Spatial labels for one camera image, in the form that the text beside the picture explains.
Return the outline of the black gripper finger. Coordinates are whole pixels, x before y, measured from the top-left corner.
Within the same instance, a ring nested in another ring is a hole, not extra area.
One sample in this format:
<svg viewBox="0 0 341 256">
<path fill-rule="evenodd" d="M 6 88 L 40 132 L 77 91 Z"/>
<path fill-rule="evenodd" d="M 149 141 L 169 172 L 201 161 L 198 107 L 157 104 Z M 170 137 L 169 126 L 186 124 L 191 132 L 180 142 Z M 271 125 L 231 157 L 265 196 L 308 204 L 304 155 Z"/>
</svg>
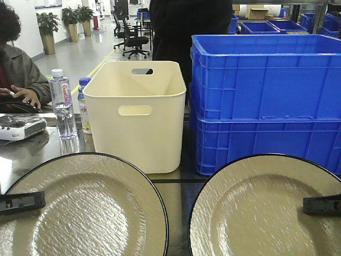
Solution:
<svg viewBox="0 0 341 256">
<path fill-rule="evenodd" d="M 340 216 L 340 194 L 303 198 L 303 212 L 307 215 Z"/>
</svg>

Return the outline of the black arm gripper finger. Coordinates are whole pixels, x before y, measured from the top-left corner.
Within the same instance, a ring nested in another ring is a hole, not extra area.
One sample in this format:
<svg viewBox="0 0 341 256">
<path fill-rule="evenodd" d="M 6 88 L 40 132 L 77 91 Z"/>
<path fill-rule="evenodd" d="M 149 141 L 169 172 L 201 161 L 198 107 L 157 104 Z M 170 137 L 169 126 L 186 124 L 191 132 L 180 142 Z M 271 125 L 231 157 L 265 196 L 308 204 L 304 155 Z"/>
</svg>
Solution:
<svg viewBox="0 0 341 256">
<path fill-rule="evenodd" d="M 1 195 L 1 215 L 38 210 L 45 205 L 45 193 L 43 191 Z"/>
</svg>

